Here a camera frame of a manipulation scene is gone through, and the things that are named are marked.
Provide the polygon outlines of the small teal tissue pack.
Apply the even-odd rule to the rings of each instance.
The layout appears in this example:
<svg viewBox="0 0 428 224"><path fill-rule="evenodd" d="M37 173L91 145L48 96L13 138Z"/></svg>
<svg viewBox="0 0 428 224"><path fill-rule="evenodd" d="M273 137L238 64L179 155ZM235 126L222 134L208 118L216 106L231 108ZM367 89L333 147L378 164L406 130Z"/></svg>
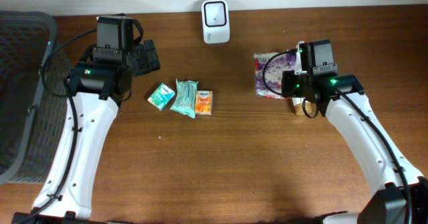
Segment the small teal tissue pack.
<svg viewBox="0 0 428 224"><path fill-rule="evenodd" d="M148 102L158 110L163 110L175 96L175 91L162 83L149 97Z"/></svg>

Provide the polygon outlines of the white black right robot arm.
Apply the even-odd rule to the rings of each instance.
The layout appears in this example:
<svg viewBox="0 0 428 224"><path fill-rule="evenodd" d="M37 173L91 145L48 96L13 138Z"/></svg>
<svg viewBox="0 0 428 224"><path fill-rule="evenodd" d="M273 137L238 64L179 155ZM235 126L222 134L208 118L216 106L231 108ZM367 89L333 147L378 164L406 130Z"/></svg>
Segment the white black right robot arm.
<svg viewBox="0 0 428 224"><path fill-rule="evenodd" d="M371 191L360 213L331 213L320 223L427 222L427 179L396 147L355 76L284 72L282 96L317 106L345 139Z"/></svg>

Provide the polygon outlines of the orange tissue pack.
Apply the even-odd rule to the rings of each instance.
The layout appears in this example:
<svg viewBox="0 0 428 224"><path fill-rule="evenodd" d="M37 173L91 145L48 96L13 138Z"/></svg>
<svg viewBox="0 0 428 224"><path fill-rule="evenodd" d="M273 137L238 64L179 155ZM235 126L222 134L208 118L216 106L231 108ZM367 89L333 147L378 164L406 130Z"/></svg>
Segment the orange tissue pack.
<svg viewBox="0 0 428 224"><path fill-rule="evenodd" d="M213 105L213 92L197 90L195 98L195 113L198 115L211 115Z"/></svg>

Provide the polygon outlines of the teal wet wipes pack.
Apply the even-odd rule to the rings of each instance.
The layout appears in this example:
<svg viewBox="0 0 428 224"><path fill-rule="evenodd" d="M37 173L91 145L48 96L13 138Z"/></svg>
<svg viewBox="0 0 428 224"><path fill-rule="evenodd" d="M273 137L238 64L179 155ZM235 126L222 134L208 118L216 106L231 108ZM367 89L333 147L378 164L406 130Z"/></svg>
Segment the teal wet wipes pack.
<svg viewBox="0 0 428 224"><path fill-rule="evenodd" d="M180 114L189 116L190 118L195 118L195 98L197 93L197 85L198 82L192 80L176 80L177 96L170 109Z"/></svg>

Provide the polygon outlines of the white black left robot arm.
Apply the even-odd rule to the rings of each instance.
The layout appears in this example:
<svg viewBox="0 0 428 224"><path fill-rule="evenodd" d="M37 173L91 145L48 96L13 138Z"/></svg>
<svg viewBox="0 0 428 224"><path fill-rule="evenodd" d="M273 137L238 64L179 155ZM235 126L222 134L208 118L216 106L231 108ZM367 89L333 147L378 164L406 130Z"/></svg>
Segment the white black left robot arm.
<svg viewBox="0 0 428 224"><path fill-rule="evenodd" d="M100 155L134 77L161 67L154 41L126 49L91 45L65 81L66 119L47 181L13 223L85 223Z"/></svg>

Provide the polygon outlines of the red purple tissue pack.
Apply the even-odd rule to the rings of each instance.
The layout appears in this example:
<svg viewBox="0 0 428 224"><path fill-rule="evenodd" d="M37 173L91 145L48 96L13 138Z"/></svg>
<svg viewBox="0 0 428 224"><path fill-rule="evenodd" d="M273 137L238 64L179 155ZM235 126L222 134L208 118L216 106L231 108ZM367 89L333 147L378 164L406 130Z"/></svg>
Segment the red purple tissue pack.
<svg viewBox="0 0 428 224"><path fill-rule="evenodd" d="M284 97L275 94L268 90L263 83L263 69L266 62L276 53L255 53L253 60L255 64L255 93L258 97L272 98L283 100ZM280 93L282 90L282 72L294 70L296 65L296 56L294 54L284 54L275 57L266 68L265 81L266 84L275 92Z"/></svg>

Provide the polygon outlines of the white bottle with cork cap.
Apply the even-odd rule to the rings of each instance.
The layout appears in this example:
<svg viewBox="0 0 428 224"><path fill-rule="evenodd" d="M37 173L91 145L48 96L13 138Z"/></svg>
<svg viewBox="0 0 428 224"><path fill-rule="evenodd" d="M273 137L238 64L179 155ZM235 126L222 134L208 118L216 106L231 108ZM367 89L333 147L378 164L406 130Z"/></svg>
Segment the white bottle with cork cap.
<svg viewBox="0 0 428 224"><path fill-rule="evenodd" d="M306 102L305 106L303 106L303 101L303 98L292 98L292 104L297 115L304 115L304 111L306 111L308 114L312 112L311 103Z"/></svg>

